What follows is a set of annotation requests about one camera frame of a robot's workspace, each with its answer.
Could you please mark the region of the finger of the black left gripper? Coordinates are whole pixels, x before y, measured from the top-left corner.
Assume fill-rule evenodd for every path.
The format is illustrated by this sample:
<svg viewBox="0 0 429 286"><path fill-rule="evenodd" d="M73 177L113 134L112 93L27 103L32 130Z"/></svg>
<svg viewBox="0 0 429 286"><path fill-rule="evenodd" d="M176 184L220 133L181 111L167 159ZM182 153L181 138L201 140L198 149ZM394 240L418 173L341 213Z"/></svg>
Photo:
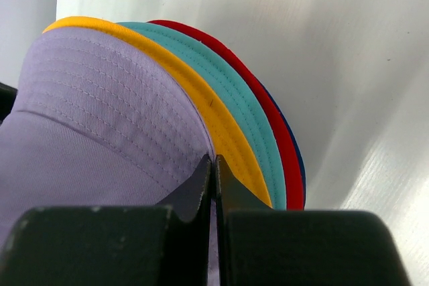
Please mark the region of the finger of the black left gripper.
<svg viewBox="0 0 429 286"><path fill-rule="evenodd" d="M0 121L1 123L11 113L15 99L17 96L17 89L0 83Z"/></svg>

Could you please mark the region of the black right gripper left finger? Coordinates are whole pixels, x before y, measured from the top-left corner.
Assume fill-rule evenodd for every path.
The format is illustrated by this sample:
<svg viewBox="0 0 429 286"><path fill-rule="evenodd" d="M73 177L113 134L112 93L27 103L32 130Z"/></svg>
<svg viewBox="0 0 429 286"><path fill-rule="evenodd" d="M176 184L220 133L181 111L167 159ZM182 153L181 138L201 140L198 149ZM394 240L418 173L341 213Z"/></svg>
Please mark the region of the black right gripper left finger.
<svg viewBox="0 0 429 286"><path fill-rule="evenodd" d="M153 206L34 208L1 253L2 285L206 285L211 161Z"/></svg>

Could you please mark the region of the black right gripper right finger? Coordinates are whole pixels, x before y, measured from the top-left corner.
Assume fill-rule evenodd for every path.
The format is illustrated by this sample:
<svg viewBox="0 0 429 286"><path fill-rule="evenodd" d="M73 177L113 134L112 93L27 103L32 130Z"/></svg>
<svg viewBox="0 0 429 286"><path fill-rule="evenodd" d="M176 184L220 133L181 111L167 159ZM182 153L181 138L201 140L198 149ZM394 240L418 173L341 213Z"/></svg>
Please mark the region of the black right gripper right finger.
<svg viewBox="0 0 429 286"><path fill-rule="evenodd" d="M370 212L273 210L214 163L222 285L409 285L390 231Z"/></svg>

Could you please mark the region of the red bucket hat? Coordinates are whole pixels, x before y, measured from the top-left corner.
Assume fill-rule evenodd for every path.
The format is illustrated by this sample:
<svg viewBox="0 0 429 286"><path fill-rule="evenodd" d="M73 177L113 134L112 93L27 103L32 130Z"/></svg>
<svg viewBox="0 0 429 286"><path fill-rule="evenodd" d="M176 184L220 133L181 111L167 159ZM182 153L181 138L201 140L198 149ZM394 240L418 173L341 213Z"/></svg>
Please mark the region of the red bucket hat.
<svg viewBox="0 0 429 286"><path fill-rule="evenodd" d="M278 113L275 105L268 97L257 77L244 65L242 61L222 42L212 37L211 35L191 27L189 25L179 23L177 21L170 21L165 19L151 20L151 23L156 25L162 25L170 29L174 29L190 36L205 46L209 47L213 52L217 53L223 60L225 60L232 68L235 69L242 79L250 87L257 100L261 104L267 119L271 125L274 133L274 137L277 141L280 156L282 159L282 165L284 173L286 175L286 197L287 197L287 209L289 210L303 210L304 199L303 199L303 187L302 178L300 173L300 166L296 157L294 145L288 133L288 129L283 122L282 117Z"/></svg>

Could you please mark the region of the blue bucket hat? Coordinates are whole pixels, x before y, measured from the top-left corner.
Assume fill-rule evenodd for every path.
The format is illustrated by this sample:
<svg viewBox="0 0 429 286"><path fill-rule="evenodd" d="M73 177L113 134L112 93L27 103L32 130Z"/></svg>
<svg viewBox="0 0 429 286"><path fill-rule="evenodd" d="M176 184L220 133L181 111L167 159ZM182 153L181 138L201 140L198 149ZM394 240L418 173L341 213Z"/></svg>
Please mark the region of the blue bucket hat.
<svg viewBox="0 0 429 286"><path fill-rule="evenodd" d="M304 205L306 205L306 194L307 194L307 189L306 189L306 170L305 170L305 165L304 165L304 160L302 159L302 154L300 151L300 148L298 146L297 140L295 138L295 135L292 131L292 128L290 127L287 119L285 118L281 108L278 106L277 102L275 101L275 99L272 97L272 95L270 94L270 92L267 90L267 88L260 82L260 85L262 86L262 88L264 89L264 91L266 92L266 94L268 95L268 97L271 99L272 103L275 105L276 109L278 110L278 113L280 114L280 116L283 119L283 122L285 123L285 126L288 129L288 133L290 135L290 138L292 140L292 143L294 145L294 149L296 152L296 157L298 159L298 164L300 166L300 173L301 173L301 178L302 178L302 187L303 187L303 199L304 199Z"/></svg>

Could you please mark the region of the lilac bucket hat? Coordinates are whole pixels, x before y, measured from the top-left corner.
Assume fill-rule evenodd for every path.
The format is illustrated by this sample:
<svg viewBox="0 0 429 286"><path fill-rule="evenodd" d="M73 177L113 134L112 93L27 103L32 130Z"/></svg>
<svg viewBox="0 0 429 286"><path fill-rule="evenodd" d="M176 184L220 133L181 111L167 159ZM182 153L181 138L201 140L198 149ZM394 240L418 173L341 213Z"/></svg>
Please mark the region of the lilac bucket hat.
<svg viewBox="0 0 429 286"><path fill-rule="evenodd" d="M27 211L153 206L215 157L182 87L134 46L93 29L41 35L1 125L1 249ZM210 207L207 284L218 285Z"/></svg>

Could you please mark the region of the yellow bucket hat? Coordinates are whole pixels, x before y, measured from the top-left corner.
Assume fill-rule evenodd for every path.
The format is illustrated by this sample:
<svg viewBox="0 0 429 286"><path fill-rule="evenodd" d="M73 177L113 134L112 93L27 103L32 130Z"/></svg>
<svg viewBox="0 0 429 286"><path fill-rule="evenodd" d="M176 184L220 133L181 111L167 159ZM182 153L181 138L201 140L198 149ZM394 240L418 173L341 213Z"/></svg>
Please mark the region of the yellow bucket hat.
<svg viewBox="0 0 429 286"><path fill-rule="evenodd" d="M155 60L192 99L208 127L215 151L225 158L233 175L264 204L273 208L262 170L250 144L229 109L198 72L161 45L118 23L72 16L55 21L44 31L61 27L101 31L134 46Z"/></svg>

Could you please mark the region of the teal bucket hat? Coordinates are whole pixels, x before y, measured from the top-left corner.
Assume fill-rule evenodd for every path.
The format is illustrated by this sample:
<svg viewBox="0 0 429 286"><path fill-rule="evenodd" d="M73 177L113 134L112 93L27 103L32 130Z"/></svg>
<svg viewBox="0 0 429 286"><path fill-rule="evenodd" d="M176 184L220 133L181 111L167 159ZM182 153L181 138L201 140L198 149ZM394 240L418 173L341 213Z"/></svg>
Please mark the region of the teal bucket hat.
<svg viewBox="0 0 429 286"><path fill-rule="evenodd" d="M193 68L234 116L261 167L271 202L286 209L286 184L280 151L267 116L242 77L202 42L175 29L154 23L121 22L163 46Z"/></svg>

